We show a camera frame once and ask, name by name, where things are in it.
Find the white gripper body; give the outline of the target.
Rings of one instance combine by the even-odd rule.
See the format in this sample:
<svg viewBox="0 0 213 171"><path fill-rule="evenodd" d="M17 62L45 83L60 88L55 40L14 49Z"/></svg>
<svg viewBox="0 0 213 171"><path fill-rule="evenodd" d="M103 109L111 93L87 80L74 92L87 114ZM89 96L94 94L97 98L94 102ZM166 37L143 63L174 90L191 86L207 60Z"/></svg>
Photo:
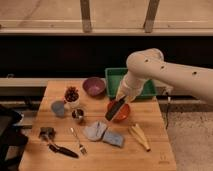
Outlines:
<svg viewBox="0 0 213 171"><path fill-rule="evenodd" d="M122 80L117 90L116 100L119 101L121 99L124 99L125 102L132 102L135 100L138 94L138 87L132 87L128 85L124 80Z"/></svg>

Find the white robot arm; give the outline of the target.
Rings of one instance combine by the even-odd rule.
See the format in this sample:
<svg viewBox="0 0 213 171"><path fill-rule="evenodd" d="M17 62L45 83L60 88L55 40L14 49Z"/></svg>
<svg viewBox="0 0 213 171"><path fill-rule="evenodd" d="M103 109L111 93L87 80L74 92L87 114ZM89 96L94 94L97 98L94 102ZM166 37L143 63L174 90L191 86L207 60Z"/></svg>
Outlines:
<svg viewBox="0 0 213 171"><path fill-rule="evenodd" d="M128 72L120 82L116 100L133 101L148 79L155 79L187 91L213 104L213 69L168 63L159 49L131 53L126 61Z"/></svg>

